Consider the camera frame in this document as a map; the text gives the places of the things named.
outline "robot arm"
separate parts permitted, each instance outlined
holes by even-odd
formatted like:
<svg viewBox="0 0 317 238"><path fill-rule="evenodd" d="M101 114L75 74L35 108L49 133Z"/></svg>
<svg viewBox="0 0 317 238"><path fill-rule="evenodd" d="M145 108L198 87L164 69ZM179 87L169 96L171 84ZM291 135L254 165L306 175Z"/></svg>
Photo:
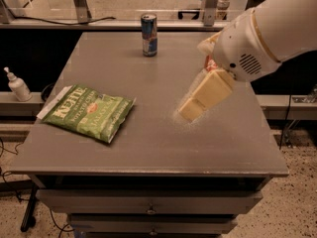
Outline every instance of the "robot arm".
<svg viewBox="0 0 317 238"><path fill-rule="evenodd" d="M317 50L316 8L317 0L265 0L198 49L237 80L253 81L286 60Z"/></svg>

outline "white bottle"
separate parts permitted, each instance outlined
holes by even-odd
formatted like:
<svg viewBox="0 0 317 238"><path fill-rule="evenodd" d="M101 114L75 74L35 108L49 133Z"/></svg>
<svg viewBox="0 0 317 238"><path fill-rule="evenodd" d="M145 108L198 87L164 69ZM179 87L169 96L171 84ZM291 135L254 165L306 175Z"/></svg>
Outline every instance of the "white bottle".
<svg viewBox="0 0 317 238"><path fill-rule="evenodd" d="M7 72L9 78L9 87L12 92L16 95L19 101L27 101L32 98L31 91L25 81L17 77L14 73L10 72L8 67L5 67L4 70Z"/></svg>

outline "green bag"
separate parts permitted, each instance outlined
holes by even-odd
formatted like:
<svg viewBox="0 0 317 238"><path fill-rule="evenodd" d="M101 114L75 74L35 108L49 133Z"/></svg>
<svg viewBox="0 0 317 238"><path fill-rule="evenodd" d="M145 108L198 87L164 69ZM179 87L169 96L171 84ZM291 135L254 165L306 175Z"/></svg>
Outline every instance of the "green bag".
<svg viewBox="0 0 317 238"><path fill-rule="evenodd" d="M110 143L134 102L75 84L65 87L38 114L38 118L45 123Z"/></svg>

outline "black stand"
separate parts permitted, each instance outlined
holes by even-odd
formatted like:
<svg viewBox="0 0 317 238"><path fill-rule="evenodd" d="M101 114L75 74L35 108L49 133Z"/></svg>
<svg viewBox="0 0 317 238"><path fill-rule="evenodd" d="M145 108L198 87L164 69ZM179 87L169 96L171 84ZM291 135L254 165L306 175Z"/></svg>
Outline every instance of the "black stand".
<svg viewBox="0 0 317 238"><path fill-rule="evenodd" d="M10 192L10 191L20 191L20 190L30 190L31 194L28 202L28 206L22 221L20 230L22 232L28 231L29 227L34 227L36 224L36 218L33 216L33 212L36 206L36 193L38 187L30 180L18 180L18 181L8 181L0 183L0 192Z"/></svg>

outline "soda can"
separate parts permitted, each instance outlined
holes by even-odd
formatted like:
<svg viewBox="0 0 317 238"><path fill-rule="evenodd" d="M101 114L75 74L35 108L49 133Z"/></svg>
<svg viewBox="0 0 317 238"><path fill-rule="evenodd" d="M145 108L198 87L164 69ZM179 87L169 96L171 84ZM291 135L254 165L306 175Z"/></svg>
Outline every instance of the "soda can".
<svg viewBox="0 0 317 238"><path fill-rule="evenodd" d="M145 13L141 15L141 28L143 39L143 54L153 57L158 52L158 23L157 15Z"/></svg>

